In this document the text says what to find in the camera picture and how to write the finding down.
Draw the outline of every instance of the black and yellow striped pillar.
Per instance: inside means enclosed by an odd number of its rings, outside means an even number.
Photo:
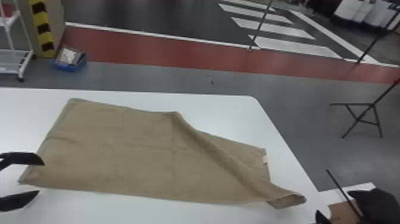
[[[44,0],[29,0],[32,10],[33,24],[42,53],[39,56],[52,58],[55,56],[54,39],[50,29],[49,17]]]

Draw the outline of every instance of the yellow stripe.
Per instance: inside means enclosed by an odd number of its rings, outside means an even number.
[[[41,35],[37,36],[37,38],[39,39],[39,44],[53,42],[53,35],[51,35],[49,32],[42,33]]]
[[[46,52],[43,52],[43,57],[45,58],[52,58],[55,56],[55,50],[48,50]]]
[[[39,3],[39,2],[43,2],[44,4],[46,4],[46,2],[44,0],[29,0],[29,4],[30,5],[34,5],[34,4]]]
[[[44,23],[49,23],[49,17],[47,16],[47,13],[45,13],[45,12],[41,12],[36,15],[32,15],[32,19],[33,19],[33,24],[35,26],[39,26]]]

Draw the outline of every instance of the white table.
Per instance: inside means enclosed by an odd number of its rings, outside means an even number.
[[[109,91],[0,88],[0,152],[36,152],[70,98],[149,111],[178,111],[194,127],[266,148],[271,181],[305,195],[300,206],[275,210],[267,203],[224,206],[98,192],[41,189],[27,207],[0,213],[2,224],[72,223],[301,223],[314,222],[327,204],[274,124],[253,97]],[[24,166],[0,173],[0,195],[39,189],[18,185]]]

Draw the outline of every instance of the white floor line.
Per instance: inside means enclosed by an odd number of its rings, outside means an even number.
[[[319,25],[314,20],[308,18],[307,16],[303,15],[302,13],[299,13],[299,12],[296,12],[296,11],[293,11],[293,10],[290,10],[290,12],[293,13],[295,16],[299,17],[300,19],[304,20],[306,23],[308,23],[311,26],[315,27],[320,32],[324,33],[325,35],[327,35],[328,37],[330,37],[331,39],[336,41],[338,44],[342,45],[347,50],[351,51],[353,54],[357,55],[358,57],[362,56],[363,52],[360,49],[356,48],[355,46],[353,46],[349,42],[345,41],[340,36],[332,33],[331,31],[329,31],[325,27]],[[371,57],[369,55],[366,55],[364,57],[364,60],[366,62],[369,62],[369,63],[379,63],[377,60],[375,60],[373,57]]]
[[[278,39],[257,37],[255,43],[261,49],[272,49],[276,51],[294,52],[299,54],[316,55],[330,58],[341,58],[337,53],[325,46],[317,46],[306,43],[282,41]]]
[[[356,63],[358,60],[356,60],[356,59],[348,59],[348,58],[345,58],[345,61],[349,61],[349,62],[353,62],[353,63]],[[367,62],[367,61],[362,61],[362,62],[360,62],[361,64],[372,64],[372,65],[374,65],[374,66],[383,66],[383,67],[392,67],[392,68],[398,68],[398,67],[400,67],[400,66],[398,66],[398,65],[396,65],[396,64],[386,64],[386,63],[370,63],[370,62]]]
[[[374,188],[375,188],[375,185],[373,183],[369,182],[369,183],[362,183],[359,185],[347,186],[342,189],[351,200],[352,197],[350,197],[350,195],[347,194],[348,191],[353,191],[353,190],[369,191]],[[325,200],[325,202],[327,204],[337,204],[337,203],[342,203],[342,202],[346,201],[346,198],[342,195],[342,193],[340,193],[339,189],[321,191],[320,194],[321,194],[323,200]]]
[[[182,36],[164,35],[164,34],[159,34],[159,33],[148,33],[148,32],[143,32],[143,31],[118,29],[118,28],[112,28],[112,27],[87,25],[87,24],[81,24],[81,23],[66,22],[65,24],[67,26],[78,27],[78,28],[93,29],[93,30],[103,30],[103,31],[110,31],[110,32],[115,32],[115,33],[128,33],[128,34],[142,35],[142,36],[152,36],[152,37],[155,37],[155,38],[166,38],[166,39],[175,39],[175,40],[180,40],[180,41],[191,41],[191,42],[198,42],[198,43],[208,43],[208,44],[214,44],[214,45],[232,46],[232,47],[237,47],[237,48],[248,48],[249,47],[248,45],[242,45],[242,44],[238,44],[238,43],[226,43],[226,42],[219,42],[219,41],[208,41],[208,40],[202,40],[202,39],[197,39],[197,38],[186,38],[186,37],[182,37]]]
[[[238,13],[238,14],[242,14],[242,15],[250,15],[250,16],[254,16],[257,18],[262,18],[264,13],[259,12],[259,11],[254,11],[254,10],[247,10],[245,8],[239,8],[239,7],[234,7],[231,5],[224,5],[224,4],[219,4],[221,6],[221,8],[224,11],[230,12],[230,13]],[[267,16],[265,17],[268,20],[274,20],[274,21],[279,21],[279,22],[283,22],[283,23],[289,23],[289,24],[293,24],[290,20],[288,20],[286,17],[282,16],[282,15],[274,15],[274,14],[267,14]]]
[[[223,0],[224,2],[232,2],[236,4],[241,4],[241,5],[247,5],[247,6],[252,6],[255,8],[260,8],[260,9],[265,9],[267,6],[263,4],[258,4],[254,2],[249,2],[249,1],[243,1],[243,0]]]
[[[258,26],[260,24],[259,22],[251,21],[251,20],[244,20],[242,18],[234,18],[234,17],[232,17],[232,19],[240,27],[245,27],[245,28],[254,29],[254,30],[257,30],[257,28],[258,28]],[[299,38],[308,38],[308,39],[312,39],[312,40],[315,39],[313,36],[309,35],[304,30],[285,27],[285,26],[277,26],[277,25],[268,24],[268,23],[264,23],[261,26],[260,30],[271,32],[271,33],[278,33],[278,34],[283,34],[283,35],[296,36],[296,37],[299,37]]]

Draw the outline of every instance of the blue container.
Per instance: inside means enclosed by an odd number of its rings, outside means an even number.
[[[78,62],[76,66],[66,66],[65,64],[57,64],[56,60],[53,60],[52,64],[57,70],[75,72],[81,69],[83,66],[85,66],[87,60],[88,60],[87,53],[83,53],[82,59]]]

